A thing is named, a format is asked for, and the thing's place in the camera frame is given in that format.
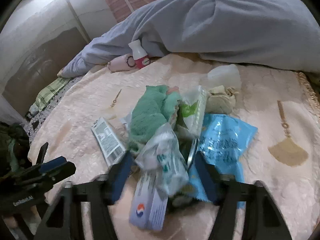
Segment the grey white tube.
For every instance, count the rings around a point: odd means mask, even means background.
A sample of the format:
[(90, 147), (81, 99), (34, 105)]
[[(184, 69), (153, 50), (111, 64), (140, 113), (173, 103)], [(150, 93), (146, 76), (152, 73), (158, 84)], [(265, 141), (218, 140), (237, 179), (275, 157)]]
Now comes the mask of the grey white tube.
[(126, 146), (117, 136), (111, 124), (100, 117), (91, 126), (91, 131), (100, 146), (108, 168), (117, 164), (125, 154)]

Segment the white toothpaste box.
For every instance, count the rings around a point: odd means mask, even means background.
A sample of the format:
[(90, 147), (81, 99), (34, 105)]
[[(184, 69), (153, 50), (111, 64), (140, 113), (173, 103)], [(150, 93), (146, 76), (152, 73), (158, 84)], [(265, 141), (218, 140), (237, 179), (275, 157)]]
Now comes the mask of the white toothpaste box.
[(161, 231), (167, 203), (168, 196), (157, 189), (155, 174), (143, 173), (132, 200), (129, 223), (140, 229)]

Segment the blue snack bag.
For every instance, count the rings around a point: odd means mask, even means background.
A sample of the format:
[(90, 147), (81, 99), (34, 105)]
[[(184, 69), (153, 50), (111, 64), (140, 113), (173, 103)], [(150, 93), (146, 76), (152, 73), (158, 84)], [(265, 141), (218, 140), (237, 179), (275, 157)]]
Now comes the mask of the blue snack bag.
[(197, 150), (220, 174), (233, 175), (236, 181), (243, 183), (245, 178), (239, 158), (257, 131), (256, 127), (240, 119), (206, 113)]

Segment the clear plastic wrapper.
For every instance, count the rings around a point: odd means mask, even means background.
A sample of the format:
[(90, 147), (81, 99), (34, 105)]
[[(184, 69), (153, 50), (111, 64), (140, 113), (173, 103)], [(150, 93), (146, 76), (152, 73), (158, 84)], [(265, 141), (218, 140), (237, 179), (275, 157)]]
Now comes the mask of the clear plastic wrapper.
[(172, 197), (187, 185), (187, 165), (178, 138), (169, 123), (163, 124), (142, 148), (136, 163), (143, 171), (156, 175), (157, 189)]

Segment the green fluffy cloth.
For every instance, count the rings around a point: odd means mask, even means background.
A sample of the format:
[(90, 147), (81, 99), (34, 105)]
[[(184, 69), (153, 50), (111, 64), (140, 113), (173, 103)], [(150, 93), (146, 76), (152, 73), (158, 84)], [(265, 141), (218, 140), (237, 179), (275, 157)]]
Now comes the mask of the green fluffy cloth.
[(177, 86), (146, 86), (131, 114), (129, 150), (137, 155), (163, 124), (175, 126), (182, 97)]

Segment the dark green snack packet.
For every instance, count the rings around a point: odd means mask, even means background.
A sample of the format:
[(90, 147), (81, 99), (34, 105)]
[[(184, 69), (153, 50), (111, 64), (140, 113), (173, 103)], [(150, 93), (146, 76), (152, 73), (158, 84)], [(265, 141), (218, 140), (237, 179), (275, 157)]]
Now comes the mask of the dark green snack packet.
[[(190, 170), (191, 165), (193, 164), (198, 144), (199, 139), (182, 139), (180, 142), (180, 152), (187, 164), (187, 171)], [(174, 213), (198, 202), (198, 200), (188, 195), (189, 191), (191, 191), (190, 184), (183, 187), (177, 194), (168, 199), (168, 213)]]

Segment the pink textured bedspread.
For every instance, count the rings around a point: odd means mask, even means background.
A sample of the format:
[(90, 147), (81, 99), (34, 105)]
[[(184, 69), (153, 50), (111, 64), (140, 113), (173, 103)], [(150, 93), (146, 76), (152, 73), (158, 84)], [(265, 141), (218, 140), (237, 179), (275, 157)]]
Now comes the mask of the pink textured bedspread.
[(266, 191), (290, 239), (319, 221), (319, 102), (306, 75), (261, 66), (218, 66), (170, 54), (145, 68), (94, 67), (68, 90), (31, 143), (36, 160), (63, 156), (79, 186), (130, 160), (121, 196), (107, 207), (118, 239), (207, 239), (214, 225), (244, 239), (249, 203), (231, 190), (218, 221), (217, 187), (204, 191), (195, 157), (236, 186)]

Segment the green plaid cloth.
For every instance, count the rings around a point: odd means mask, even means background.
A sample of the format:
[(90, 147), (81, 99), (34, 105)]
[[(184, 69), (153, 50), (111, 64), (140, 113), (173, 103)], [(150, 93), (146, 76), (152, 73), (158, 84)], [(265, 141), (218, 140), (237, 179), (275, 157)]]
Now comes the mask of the green plaid cloth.
[(51, 99), (69, 83), (70, 78), (58, 77), (52, 83), (44, 87), (36, 96), (35, 102), (29, 108), (29, 114), (35, 116), (50, 103)]

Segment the beige crumpled cloth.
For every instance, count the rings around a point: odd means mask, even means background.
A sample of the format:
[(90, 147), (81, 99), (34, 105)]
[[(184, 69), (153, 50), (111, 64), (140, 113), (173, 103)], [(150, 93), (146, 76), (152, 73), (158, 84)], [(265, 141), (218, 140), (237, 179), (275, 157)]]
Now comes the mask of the beige crumpled cloth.
[(207, 92), (205, 113), (231, 114), (236, 105), (236, 96), (239, 91), (233, 87), (223, 85), (214, 87)]

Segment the pink roll pouch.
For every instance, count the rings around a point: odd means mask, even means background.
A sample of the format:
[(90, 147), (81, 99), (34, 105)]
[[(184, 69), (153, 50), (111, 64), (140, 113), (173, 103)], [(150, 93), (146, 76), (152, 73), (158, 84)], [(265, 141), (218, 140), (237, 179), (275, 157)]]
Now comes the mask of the pink roll pouch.
[(136, 67), (136, 63), (131, 54), (125, 54), (111, 60), (107, 66), (114, 73), (132, 70)]

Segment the white pink bottle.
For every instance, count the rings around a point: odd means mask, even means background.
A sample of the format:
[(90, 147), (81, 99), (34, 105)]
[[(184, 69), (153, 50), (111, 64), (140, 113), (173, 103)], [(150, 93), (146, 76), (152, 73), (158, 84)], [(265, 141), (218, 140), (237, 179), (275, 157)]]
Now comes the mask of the white pink bottle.
[(150, 64), (149, 56), (142, 47), (140, 40), (132, 41), (128, 45), (132, 50), (132, 56), (138, 69), (142, 69)]

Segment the light blue duvet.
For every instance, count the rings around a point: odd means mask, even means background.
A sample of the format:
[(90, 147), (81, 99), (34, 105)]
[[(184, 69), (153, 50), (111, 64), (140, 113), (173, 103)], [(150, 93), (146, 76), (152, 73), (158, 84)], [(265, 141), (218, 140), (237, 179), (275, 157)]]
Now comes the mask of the light blue duvet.
[(156, 0), (94, 38), (60, 72), (86, 74), (130, 53), (198, 53), (204, 60), (319, 72), (319, 24), (301, 0)]

